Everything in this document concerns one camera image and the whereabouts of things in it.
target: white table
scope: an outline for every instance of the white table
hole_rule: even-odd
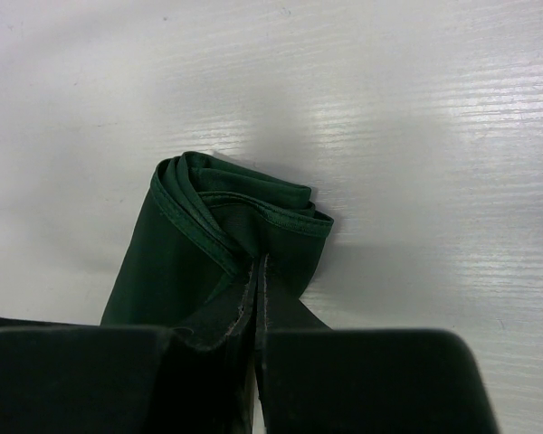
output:
[[[314,186],[308,306],[453,330],[543,433],[543,0],[0,0],[0,316],[98,323],[185,150]]]

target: folded green cloth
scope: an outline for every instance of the folded green cloth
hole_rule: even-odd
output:
[[[197,152],[161,162],[101,323],[174,326],[264,254],[299,297],[333,223],[310,194]]]

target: white wooden surface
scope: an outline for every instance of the white wooden surface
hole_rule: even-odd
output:
[[[96,324],[190,149],[317,189],[322,319],[454,330],[543,433],[543,0],[0,0],[0,316]]]

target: dark green fabric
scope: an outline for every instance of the dark green fabric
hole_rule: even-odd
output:
[[[174,326],[266,253],[299,297],[333,223],[310,194],[197,152],[161,162],[101,323]]]

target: wood grain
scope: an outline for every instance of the wood grain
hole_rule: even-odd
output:
[[[454,330],[543,433],[543,0],[0,1],[0,315],[96,324],[189,149],[313,185],[306,303]]]

